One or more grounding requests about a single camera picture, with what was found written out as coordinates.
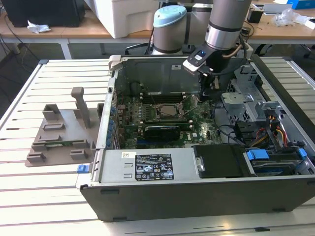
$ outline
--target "yellow wire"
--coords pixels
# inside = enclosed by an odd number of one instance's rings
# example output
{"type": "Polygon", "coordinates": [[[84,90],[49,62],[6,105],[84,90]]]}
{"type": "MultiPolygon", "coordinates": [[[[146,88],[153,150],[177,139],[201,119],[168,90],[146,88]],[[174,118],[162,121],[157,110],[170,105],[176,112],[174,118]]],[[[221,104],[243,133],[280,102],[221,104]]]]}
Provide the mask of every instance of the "yellow wire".
{"type": "Polygon", "coordinates": [[[281,130],[279,130],[279,129],[276,129],[276,130],[277,130],[279,133],[281,133],[283,146],[285,146],[285,144],[284,144],[284,134],[283,134],[283,132],[282,132],[281,130]]]}
{"type": "Polygon", "coordinates": [[[254,143],[254,144],[252,145],[252,147],[255,146],[256,144],[259,144],[260,142],[264,141],[267,137],[268,137],[268,135],[265,135],[264,137],[262,137],[261,139],[259,139],[256,143],[254,143]]]}

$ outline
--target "blue latch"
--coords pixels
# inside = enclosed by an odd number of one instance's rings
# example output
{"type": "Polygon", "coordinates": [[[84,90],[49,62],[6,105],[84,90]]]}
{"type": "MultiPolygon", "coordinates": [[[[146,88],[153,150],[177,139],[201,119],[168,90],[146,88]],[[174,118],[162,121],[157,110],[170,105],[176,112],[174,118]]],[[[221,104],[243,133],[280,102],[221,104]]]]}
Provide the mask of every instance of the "blue latch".
{"type": "Polygon", "coordinates": [[[299,149],[299,153],[300,153],[302,159],[305,160],[306,157],[307,157],[306,151],[305,151],[303,148],[300,148],[300,149],[299,149]]]}
{"type": "Polygon", "coordinates": [[[247,152],[249,160],[268,160],[269,155],[264,149],[252,149],[247,152]]]}
{"type": "Polygon", "coordinates": [[[80,165],[77,169],[77,174],[88,174],[89,166],[88,165],[80,165]]]}

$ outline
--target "motherboard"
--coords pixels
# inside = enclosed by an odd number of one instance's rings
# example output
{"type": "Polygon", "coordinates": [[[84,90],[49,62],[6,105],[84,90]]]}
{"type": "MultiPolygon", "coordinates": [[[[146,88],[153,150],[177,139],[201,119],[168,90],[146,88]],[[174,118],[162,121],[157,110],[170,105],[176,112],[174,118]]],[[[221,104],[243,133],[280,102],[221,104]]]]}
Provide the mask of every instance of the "motherboard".
{"type": "Polygon", "coordinates": [[[213,124],[214,104],[198,96],[143,95],[118,99],[121,149],[189,148],[221,144],[213,124]]]}

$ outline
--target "regulatory label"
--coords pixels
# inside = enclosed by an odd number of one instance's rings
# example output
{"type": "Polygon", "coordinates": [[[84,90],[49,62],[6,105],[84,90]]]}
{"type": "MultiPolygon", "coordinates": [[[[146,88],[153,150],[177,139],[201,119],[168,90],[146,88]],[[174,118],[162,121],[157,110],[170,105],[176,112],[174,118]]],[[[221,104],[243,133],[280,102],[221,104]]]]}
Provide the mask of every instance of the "regulatory label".
{"type": "Polygon", "coordinates": [[[172,65],[172,70],[181,70],[182,65],[172,65]]]}
{"type": "Polygon", "coordinates": [[[136,152],[135,151],[123,151],[122,152],[122,158],[136,158],[136,152]]]}
{"type": "Polygon", "coordinates": [[[136,155],[135,179],[137,181],[174,179],[171,154],[136,155]]]}

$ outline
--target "wooden desk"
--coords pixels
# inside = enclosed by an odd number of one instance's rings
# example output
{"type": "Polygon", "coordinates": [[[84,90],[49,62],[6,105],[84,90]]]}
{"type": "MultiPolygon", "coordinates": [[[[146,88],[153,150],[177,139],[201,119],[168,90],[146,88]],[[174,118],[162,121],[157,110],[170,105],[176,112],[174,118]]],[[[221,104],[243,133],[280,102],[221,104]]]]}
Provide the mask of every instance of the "wooden desk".
{"type": "MultiPolygon", "coordinates": [[[[253,3],[271,3],[273,0],[260,0],[253,3]]],[[[315,17],[315,9],[297,10],[301,15],[315,17]]],[[[4,21],[5,13],[0,17],[0,33],[8,43],[19,43],[4,21]]],[[[249,39],[252,44],[315,44],[315,30],[304,25],[276,27],[272,25],[273,16],[263,15],[259,24],[255,27],[254,35],[249,39]]],[[[151,35],[150,30],[136,32],[125,38],[113,39],[98,18],[90,10],[80,27],[51,27],[50,32],[35,34],[27,28],[14,28],[9,23],[15,34],[25,43],[59,43],[64,57],[71,59],[69,43],[145,43],[151,35]]]]}
{"type": "MultiPolygon", "coordinates": [[[[273,0],[253,1],[253,3],[272,3],[273,0]]],[[[315,9],[294,10],[295,12],[315,17],[315,9]]],[[[315,30],[305,25],[295,24],[294,26],[277,27],[271,23],[271,15],[262,15],[259,24],[252,24],[255,33],[250,38],[250,43],[267,44],[315,44],[315,30]]]]}

